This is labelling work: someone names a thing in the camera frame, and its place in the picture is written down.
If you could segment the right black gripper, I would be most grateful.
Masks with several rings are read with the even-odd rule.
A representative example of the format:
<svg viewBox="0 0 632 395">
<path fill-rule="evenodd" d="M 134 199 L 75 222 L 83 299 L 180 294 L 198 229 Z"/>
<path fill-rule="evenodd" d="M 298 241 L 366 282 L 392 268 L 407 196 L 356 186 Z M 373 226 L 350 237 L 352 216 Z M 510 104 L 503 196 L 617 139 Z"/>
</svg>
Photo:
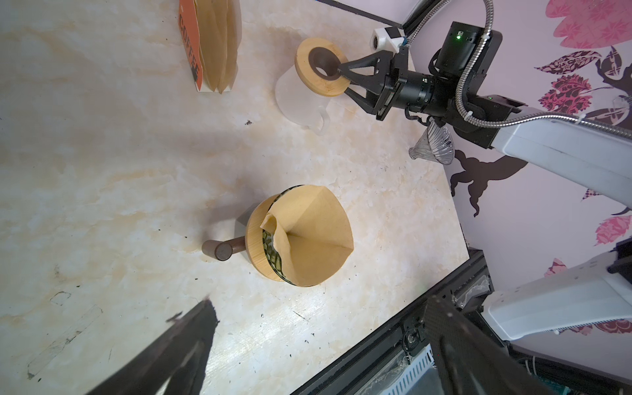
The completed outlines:
<svg viewBox="0 0 632 395">
<path fill-rule="evenodd" d="M 420 114 L 431 104 L 435 93 L 435 78 L 431 75 L 411 71 L 408 67 L 409 52 L 397 54 L 380 50 L 355 61 L 338 66 L 342 77 L 353 85 L 345 94 L 365 113 L 385 120 L 392 108 L 404 111 L 406 119 L 421 121 Z M 353 87 L 384 87 L 381 94 L 365 90 L 360 94 Z"/>
</svg>

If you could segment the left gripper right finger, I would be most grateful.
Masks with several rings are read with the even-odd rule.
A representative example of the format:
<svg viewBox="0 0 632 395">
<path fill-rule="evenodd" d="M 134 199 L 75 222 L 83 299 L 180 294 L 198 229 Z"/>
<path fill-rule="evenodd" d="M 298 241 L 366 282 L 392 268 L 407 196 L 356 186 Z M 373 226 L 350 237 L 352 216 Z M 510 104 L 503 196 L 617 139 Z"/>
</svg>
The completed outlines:
<svg viewBox="0 0 632 395">
<path fill-rule="evenodd" d="M 454 306 L 436 296 L 423 317 L 445 394 L 551 394 Z"/>
</svg>

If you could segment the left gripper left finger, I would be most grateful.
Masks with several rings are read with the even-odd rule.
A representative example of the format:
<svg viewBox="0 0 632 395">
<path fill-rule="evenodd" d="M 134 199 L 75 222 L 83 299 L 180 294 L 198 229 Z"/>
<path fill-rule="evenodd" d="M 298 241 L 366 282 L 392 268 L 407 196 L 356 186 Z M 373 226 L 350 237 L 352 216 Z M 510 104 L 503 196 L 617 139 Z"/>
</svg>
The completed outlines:
<svg viewBox="0 0 632 395">
<path fill-rule="evenodd" d="M 219 324 L 205 298 L 90 394 L 199 394 Z"/>
</svg>

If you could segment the wooden ring holder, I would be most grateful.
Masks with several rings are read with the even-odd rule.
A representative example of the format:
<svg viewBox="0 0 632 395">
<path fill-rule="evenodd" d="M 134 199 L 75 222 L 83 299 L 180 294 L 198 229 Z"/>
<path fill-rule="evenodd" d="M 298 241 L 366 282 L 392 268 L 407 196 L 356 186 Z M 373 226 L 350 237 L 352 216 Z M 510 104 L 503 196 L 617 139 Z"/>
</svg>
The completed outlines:
<svg viewBox="0 0 632 395">
<path fill-rule="evenodd" d="M 279 194 L 273 195 L 255 207 L 246 225 L 245 246 L 250 262 L 261 275 L 273 281 L 283 282 L 268 262 L 263 245 L 263 229 L 261 228 L 269 208 L 278 197 Z"/>
<path fill-rule="evenodd" d="M 345 93 L 351 82 L 339 71 L 347 62 L 334 43 L 322 38 L 301 42 L 295 56 L 295 68 L 301 81 L 315 94 L 336 97 Z"/>
</svg>

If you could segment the brown paper coffee filter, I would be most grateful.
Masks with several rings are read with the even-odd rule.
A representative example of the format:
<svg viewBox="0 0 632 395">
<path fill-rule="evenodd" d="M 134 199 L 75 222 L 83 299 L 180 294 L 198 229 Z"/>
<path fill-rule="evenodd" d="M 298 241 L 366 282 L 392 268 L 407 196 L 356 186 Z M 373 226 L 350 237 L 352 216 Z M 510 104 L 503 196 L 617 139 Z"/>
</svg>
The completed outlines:
<svg viewBox="0 0 632 395">
<path fill-rule="evenodd" d="M 273 234 L 282 272 L 299 287 L 317 286 L 332 277 L 354 250 L 347 213 L 324 186 L 292 189 L 269 209 L 261 228 Z"/>
</svg>

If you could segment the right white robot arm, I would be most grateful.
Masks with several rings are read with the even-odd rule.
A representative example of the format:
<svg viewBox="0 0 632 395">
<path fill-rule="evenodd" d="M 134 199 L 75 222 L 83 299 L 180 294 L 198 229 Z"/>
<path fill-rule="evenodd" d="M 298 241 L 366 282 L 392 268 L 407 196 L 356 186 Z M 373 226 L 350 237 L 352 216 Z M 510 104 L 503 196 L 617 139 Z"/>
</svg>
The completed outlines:
<svg viewBox="0 0 632 395">
<path fill-rule="evenodd" d="M 551 171 L 625 205 L 631 203 L 631 136 L 620 128 L 575 118 L 539 114 L 500 95 L 478 94 L 500 47 L 498 31 L 456 22 L 435 53 L 428 73 L 408 68 L 408 42 L 376 49 L 341 63 L 351 85 L 347 95 L 366 113 L 384 119 L 391 108 L 426 126 L 431 159 L 457 157 L 452 136 L 501 153 L 504 174 L 517 161 Z M 560 275 L 513 291 L 491 293 L 480 314 L 505 342 L 539 332 L 611 324 L 631 316 L 631 243 L 619 242 Z"/>
</svg>

